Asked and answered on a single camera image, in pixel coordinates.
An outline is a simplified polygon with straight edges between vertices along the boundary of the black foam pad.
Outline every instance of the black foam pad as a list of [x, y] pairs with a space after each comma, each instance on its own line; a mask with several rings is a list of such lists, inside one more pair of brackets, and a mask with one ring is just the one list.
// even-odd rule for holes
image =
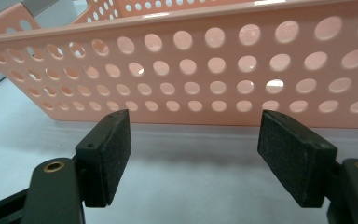
[[131, 154], [130, 116], [120, 110], [104, 117], [76, 147], [87, 207], [106, 207], [115, 196]]
[[301, 207], [321, 207], [337, 148], [295, 119], [263, 111], [257, 151]]

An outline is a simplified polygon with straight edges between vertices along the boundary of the pink plastic basket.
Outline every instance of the pink plastic basket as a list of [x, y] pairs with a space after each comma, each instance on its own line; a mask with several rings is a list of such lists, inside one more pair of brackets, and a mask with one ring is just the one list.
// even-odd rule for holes
[[0, 13], [0, 72], [53, 119], [358, 128], [358, 1], [93, 0], [74, 23]]

